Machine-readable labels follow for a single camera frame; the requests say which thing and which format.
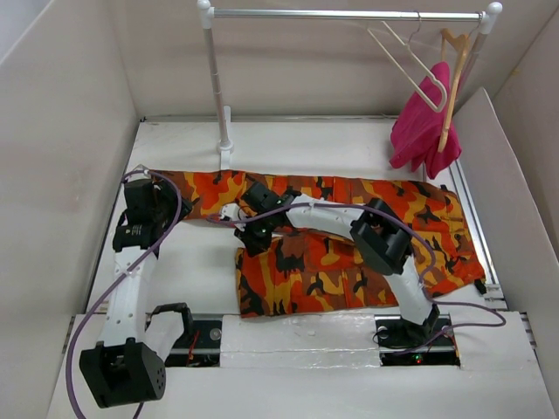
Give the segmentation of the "white metal clothes rack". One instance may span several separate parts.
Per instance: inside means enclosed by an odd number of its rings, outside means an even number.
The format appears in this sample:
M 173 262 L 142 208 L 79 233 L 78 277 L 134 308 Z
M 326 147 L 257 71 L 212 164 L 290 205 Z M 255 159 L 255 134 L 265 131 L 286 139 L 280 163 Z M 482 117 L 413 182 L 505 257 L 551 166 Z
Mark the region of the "white metal clothes rack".
M 217 109 L 217 122 L 219 130 L 219 141 L 217 151 L 219 154 L 219 168 L 227 170 L 231 166 L 231 155 L 234 144 L 229 135 L 231 126 L 231 108 L 224 103 L 219 72 L 217 68 L 217 55 L 213 39 L 213 21 L 216 18 L 284 18 L 284 19 L 313 19 L 313 20 L 348 20 L 348 21 L 380 21 L 387 25 L 389 21 L 395 22 L 474 22 L 477 24 L 476 38 L 471 41 L 469 37 L 469 51 L 466 65 L 462 71 L 459 89 L 466 84 L 469 73 L 480 55 L 488 35 L 492 32 L 500 14 L 503 11 L 502 3 L 491 2 L 485 10 L 476 12 L 425 12 L 425 11 L 380 11 L 380 10 L 278 10 L 278 9 L 219 9 L 209 1 L 197 2 L 198 16 L 203 28 L 205 48 L 207 51 L 210 79 Z M 441 113 L 446 112 L 446 102 L 450 90 L 445 90 L 438 79 L 433 76 L 431 70 L 424 65 L 423 61 L 411 50 L 411 42 L 403 41 L 393 30 L 390 35 L 397 43 L 406 49 L 413 61 L 420 65 L 425 75 L 439 89 L 441 101 L 437 105 L 430 101 L 428 96 L 413 84 L 416 93 L 431 107 L 432 110 Z

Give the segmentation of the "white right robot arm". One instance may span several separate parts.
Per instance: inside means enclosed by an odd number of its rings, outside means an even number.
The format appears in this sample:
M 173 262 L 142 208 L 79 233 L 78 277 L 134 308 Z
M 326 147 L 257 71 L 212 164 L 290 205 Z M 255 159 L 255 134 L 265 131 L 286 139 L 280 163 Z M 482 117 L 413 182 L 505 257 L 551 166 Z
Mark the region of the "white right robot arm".
M 409 344 L 425 343 L 434 335 L 439 310 L 426 297 L 415 267 L 412 230 L 384 201 L 373 198 L 366 204 L 341 204 L 299 191 L 280 196 L 259 182 L 242 195 L 242 200 L 253 216 L 236 203 L 224 205 L 219 215 L 233 222 L 236 237 L 250 255 L 267 250 L 273 233 L 281 227 L 348 239 L 364 263 L 385 277 L 400 306 L 401 319 L 387 329 L 388 335 Z

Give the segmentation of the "pink garment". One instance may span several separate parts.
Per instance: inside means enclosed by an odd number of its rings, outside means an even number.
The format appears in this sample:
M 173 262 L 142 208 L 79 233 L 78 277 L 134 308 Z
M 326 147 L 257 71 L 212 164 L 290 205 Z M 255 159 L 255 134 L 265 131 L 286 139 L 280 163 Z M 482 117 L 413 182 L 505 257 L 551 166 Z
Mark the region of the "pink garment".
M 392 127 L 390 165 L 401 168 L 409 164 L 413 171 L 424 165 L 427 176 L 436 178 L 462 153 L 454 126 L 449 128 L 444 150 L 438 151 L 444 120 L 445 112 L 433 111 L 418 93 L 413 93 Z

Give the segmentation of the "orange camouflage trousers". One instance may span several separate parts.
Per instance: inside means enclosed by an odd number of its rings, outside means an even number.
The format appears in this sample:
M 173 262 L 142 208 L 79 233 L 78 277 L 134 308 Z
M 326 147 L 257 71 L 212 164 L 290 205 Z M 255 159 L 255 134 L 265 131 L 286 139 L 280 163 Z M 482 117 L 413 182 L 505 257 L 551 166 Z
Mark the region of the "orange camouflage trousers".
M 435 263 L 424 278 L 431 296 L 481 285 L 486 279 L 458 197 L 430 183 L 236 170 L 167 171 L 165 176 L 192 203 L 191 219 L 212 216 L 227 203 L 246 210 L 242 195 L 254 182 L 278 195 L 293 190 L 337 203 L 380 198 L 433 249 L 430 254 L 418 240 L 412 242 L 419 271 L 430 261 Z M 244 318 L 397 303 L 385 278 L 365 265 L 356 247 L 333 236 L 283 228 L 270 249 L 258 256 L 238 248 L 235 265 L 238 306 Z

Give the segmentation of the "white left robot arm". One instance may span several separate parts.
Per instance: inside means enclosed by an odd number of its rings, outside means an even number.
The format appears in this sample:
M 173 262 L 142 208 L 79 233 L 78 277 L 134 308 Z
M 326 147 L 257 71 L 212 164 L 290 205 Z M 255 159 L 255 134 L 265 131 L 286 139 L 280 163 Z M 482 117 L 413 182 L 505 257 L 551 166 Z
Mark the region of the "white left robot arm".
M 162 240 L 191 210 L 166 180 L 128 181 L 126 208 L 114 233 L 114 281 L 104 326 L 95 346 L 79 356 L 79 369 L 102 408 L 160 400 L 171 348 L 194 338 L 188 305 L 148 309 L 150 280 Z

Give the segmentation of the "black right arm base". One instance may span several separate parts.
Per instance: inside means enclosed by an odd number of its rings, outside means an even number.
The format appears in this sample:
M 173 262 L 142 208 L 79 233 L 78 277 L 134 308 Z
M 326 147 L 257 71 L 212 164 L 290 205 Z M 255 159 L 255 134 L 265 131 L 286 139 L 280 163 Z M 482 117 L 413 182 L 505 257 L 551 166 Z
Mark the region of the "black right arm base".
M 442 330 L 452 324 L 450 316 L 443 314 L 424 338 L 411 338 L 398 315 L 376 315 L 376 330 L 372 340 L 377 344 L 382 367 L 459 367 L 457 344 Z

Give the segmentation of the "wooden hanger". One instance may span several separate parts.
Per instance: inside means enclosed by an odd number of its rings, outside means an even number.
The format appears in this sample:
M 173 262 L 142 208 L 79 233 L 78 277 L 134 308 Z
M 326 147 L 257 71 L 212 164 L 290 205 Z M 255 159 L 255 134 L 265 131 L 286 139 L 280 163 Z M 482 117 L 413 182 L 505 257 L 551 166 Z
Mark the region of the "wooden hanger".
M 455 37 L 451 31 L 444 28 L 441 31 L 441 60 L 445 61 L 445 46 L 450 45 L 456 52 L 456 60 L 454 64 L 454 72 L 450 84 L 450 92 L 448 93 L 446 102 L 446 112 L 444 117 L 444 122 L 441 130 L 441 135 L 438 141 L 438 152 L 441 154 L 446 147 L 448 140 L 450 127 L 452 123 L 452 115 L 458 95 L 459 81 L 462 71 L 466 65 L 466 59 L 469 51 L 469 36 L 466 34 L 460 34 Z

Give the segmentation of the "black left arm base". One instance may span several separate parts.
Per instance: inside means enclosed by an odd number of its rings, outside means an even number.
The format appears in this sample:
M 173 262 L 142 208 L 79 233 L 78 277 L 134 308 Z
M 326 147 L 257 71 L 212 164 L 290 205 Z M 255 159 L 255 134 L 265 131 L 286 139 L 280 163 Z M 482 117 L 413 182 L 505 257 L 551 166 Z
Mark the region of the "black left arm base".
M 222 321 L 222 315 L 192 314 L 185 303 L 157 306 L 143 342 L 165 359 L 165 367 L 218 367 Z

